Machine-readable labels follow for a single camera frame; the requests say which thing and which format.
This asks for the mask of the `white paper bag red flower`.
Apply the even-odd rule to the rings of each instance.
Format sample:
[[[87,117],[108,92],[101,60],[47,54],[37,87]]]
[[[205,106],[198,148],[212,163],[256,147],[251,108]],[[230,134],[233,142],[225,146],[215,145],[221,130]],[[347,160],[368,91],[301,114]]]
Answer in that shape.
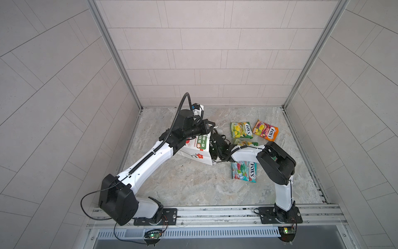
[[[202,164],[212,166],[214,161],[210,154],[210,134],[199,135],[195,139],[186,141],[177,154],[200,162]]]

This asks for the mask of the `green yellow Fox's candy packet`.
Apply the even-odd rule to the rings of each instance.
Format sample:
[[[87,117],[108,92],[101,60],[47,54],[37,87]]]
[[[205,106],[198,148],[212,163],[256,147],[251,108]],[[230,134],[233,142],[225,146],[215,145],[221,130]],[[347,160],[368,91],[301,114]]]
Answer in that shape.
[[[231,122],[231,136],[233,139],[253,138],[252,129],[249,122]]]

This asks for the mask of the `teal candy packet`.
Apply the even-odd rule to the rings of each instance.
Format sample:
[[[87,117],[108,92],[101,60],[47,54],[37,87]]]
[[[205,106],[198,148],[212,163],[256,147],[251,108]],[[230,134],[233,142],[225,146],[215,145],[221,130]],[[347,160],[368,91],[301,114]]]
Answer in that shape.
[[[231,163],[232,179],[240,179],[247,182],[256,182],[257,163],[238,161]]]

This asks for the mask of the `orange pink Fox's candy packet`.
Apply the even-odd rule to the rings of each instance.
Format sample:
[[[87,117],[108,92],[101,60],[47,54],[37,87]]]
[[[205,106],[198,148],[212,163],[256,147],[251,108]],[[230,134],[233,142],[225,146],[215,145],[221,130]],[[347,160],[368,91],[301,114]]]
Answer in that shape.
[[[278,127],[258,120],[253,128],[253,134],[262,137],[268,141],[275,141],[279,133]]]

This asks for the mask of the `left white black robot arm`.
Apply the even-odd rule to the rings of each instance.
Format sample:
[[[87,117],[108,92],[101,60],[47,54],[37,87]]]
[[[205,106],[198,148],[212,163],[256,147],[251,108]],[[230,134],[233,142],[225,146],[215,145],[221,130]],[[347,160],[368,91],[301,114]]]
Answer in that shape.
[[[163,204],[136,194],[148,177],[188,141],[210,133],[214,124],[203,119],[203,114],[203,106],[196,103],[189,110],[179,111],[172,127],[138,162],[117,176],[109,174],[103,179],[98,205],[118,225],[123,226],[132,219],[147,219],[155,224],[160,221]]]

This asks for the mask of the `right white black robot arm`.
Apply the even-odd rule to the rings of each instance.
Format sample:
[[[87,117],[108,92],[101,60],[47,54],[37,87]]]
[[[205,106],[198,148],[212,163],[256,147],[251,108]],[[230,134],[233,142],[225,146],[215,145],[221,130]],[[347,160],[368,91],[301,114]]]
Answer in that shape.
[[[227,141],[224,135],[214,132],[210,136],[210,155],[215,161],[247,161],[260,165],[275,184],[273,216],[281,223],[295,220],[292,183],[296,162],[279,145],[269,141],[265,145],[239,146]]]

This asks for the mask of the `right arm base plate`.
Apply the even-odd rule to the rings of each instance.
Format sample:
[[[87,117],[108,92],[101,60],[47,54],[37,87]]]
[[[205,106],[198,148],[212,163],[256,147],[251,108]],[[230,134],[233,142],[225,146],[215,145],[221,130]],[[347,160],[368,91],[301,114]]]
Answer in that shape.
[[[285,211],[278,206],[259,207],[254,210],[262,224],[301,224],[303,219],[297,206]]]

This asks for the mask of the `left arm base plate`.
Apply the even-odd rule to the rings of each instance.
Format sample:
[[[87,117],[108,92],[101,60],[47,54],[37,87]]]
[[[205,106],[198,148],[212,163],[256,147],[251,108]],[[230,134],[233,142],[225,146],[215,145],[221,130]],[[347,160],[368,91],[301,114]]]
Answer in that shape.
[[[163,208],[157,211],[153,218],[135,218],[134,226],[160,226],[160,225],[176,225],[177,219],[176,208]]]

